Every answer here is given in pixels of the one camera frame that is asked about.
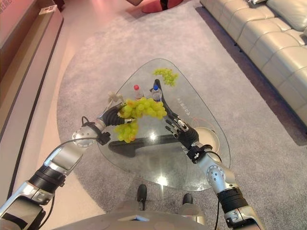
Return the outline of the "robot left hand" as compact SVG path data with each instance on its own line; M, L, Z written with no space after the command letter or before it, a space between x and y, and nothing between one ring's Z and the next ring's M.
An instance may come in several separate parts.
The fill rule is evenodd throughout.
M119 112L126 106L123 96L114 92L108 93L108 105L104 113L100 116L100 120L104 122L105 126L119 126L122 124L129 124L135 121L135 118L123 118L119 116Z

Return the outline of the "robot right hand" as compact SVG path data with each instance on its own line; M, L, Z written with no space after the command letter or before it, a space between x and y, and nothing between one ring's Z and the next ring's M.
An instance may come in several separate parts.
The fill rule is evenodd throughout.
M180 117L168 115L165 120L168 124L165 128L187 149L190 149L193 143L199 141L197 131Z

